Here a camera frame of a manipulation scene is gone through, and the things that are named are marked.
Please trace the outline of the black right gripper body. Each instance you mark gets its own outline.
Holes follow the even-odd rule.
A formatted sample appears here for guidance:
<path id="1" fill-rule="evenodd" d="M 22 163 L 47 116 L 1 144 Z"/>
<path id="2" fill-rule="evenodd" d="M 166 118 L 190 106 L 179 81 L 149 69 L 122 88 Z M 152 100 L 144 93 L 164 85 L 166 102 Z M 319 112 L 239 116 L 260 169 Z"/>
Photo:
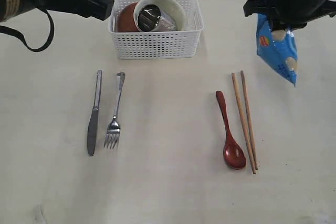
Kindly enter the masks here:
<path id="1" fill-rule="evenodd" d="M 247 0 L 246 17 L 262 14 L 271 30 L 302 29 L 308 22 L 324 16 L 335 16 L 335 1 L 330 0 Z"/>

